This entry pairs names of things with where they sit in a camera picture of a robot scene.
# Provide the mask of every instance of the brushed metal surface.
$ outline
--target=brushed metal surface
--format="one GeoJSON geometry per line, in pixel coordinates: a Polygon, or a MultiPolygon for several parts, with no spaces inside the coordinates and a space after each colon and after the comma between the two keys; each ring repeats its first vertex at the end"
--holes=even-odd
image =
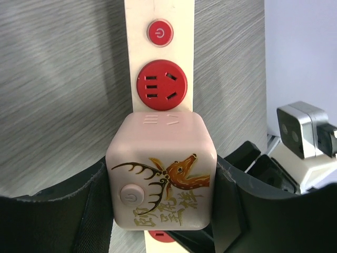
{"type": "MultiPolygon", "coordinates": [[[[263,0],[196,0],[194,111],[220,155],[266,151],[263,0]]],[[[0,0],[0,194],[101,158],[132,110],[123,0],[0,0]]],[[[145,252],[114,227],[111,252],[145,252]]]]}

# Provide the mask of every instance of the power symbol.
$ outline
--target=power symbol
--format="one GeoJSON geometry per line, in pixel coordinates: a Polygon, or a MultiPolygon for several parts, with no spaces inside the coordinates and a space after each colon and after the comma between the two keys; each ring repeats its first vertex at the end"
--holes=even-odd
{"type": "Polygon", "coordinates": [[[165,36],[165,31],[162,28],[158,28],[155,32],[155,35],[157,35],[157,38],[162,38],[165,36]]]}
{"type": "Polygon", "coordinates": [[[138,200],[137,196],[134,194],[128,194],[127,197],[125,197],[125,199],[130,203],[134,203],[138,200]]]}

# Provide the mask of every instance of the white power button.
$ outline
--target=white power button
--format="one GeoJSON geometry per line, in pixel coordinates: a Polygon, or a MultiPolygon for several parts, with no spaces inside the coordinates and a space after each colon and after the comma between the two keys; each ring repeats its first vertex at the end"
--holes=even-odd
{"type": "Polygon", "coordinates": [[[136,207],[143,203],[145,192],[136,184],[127,184],[121,189],[121,201],[129,207],[136,207]]]}

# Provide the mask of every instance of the camera lens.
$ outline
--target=camera lens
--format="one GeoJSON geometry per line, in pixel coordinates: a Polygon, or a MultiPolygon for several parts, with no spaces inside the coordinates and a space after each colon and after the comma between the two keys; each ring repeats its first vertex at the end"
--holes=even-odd
{"type": "Polygon", "coordinates": [[[286,128],[285,124],[282,124],[282,131],[283,131],[285,134],[288,134],[288,129],[286,128]]]}
{"type": "Polygon", "coordinates": [[[299,141],[299,136],[294,131],[291,133],[291,135],[292,135],[295,142],[299,141]]]}

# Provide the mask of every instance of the red power button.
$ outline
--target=red power button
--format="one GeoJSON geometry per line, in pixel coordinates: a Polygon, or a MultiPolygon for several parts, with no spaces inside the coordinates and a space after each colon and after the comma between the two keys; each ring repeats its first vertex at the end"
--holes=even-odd
{"type": "Polygon", "coordinates": [[[166,46],[173,38],[173,28],[165,20],[156,20],[148,26],[147,35],[153,44],[166,46]]]}

